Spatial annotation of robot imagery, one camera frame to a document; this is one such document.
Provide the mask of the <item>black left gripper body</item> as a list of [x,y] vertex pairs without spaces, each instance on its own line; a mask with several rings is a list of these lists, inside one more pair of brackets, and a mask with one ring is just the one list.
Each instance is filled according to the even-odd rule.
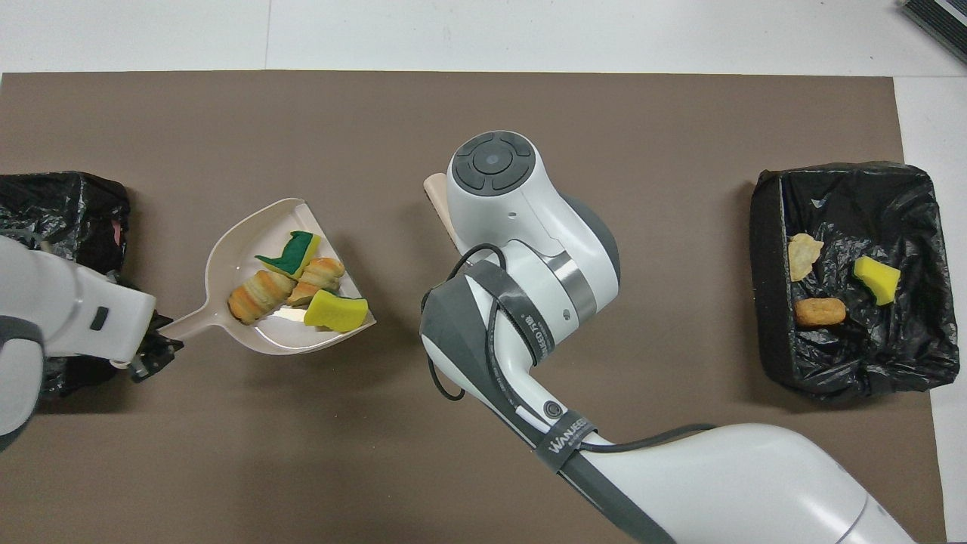
[[146,335],[128,363],[132,382],[139,383],[151,378],[165,368],[165,337],[156,333]]

